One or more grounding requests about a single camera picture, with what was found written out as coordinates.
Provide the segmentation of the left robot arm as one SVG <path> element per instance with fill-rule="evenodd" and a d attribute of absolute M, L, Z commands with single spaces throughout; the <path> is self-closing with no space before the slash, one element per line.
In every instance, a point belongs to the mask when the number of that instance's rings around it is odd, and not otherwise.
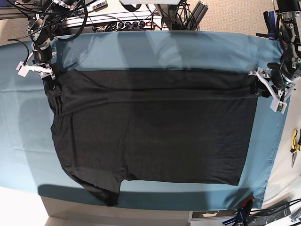
<path fill-rule="evenodd" d="M 256 76 L 255 93 L 272 97 L 270 108 L 283 112 L 286 100 L 296 90 L 295 82 L 301 78 L 301 7 L 299 0 L 274 0 L 278 9 L 265 12 L 268 38 L 280 43 L 280 63 L 268 63 L 266 68 L 250 71 Z"/>

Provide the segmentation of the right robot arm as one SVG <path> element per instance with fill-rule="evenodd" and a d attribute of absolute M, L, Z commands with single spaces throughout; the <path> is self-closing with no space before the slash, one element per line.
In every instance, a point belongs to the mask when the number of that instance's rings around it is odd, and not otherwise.
<path fill-rule="evenodd" d="M 88 18 L 88 10 L 84 0 L 47 0 L 39 11 L 27 9 L 7 1 L 11 6 L 21 12 L 33 13 L 27 26 L 27 35 L 19 38 L 8 39 L 22 43 L 22 39 L 29 37 L 32 41 L 32 53 L 28 53 L 24 61 L 20 62 L 16 70 L 18 75 L 25 77 L 29 71 L 37 72 L 43 80 L 44 88 L 53 90 L 57 84 L 57 78 L 52 67 L 51 60 L 54 52 L 51 41 L 70 42 L 76 39 L 84 30 Z M 70 38 L 62 39 L 54 34 L 58 25 L 68 16 L 78 10 L 84 10 L 84 19 L 77 33 Z"/>

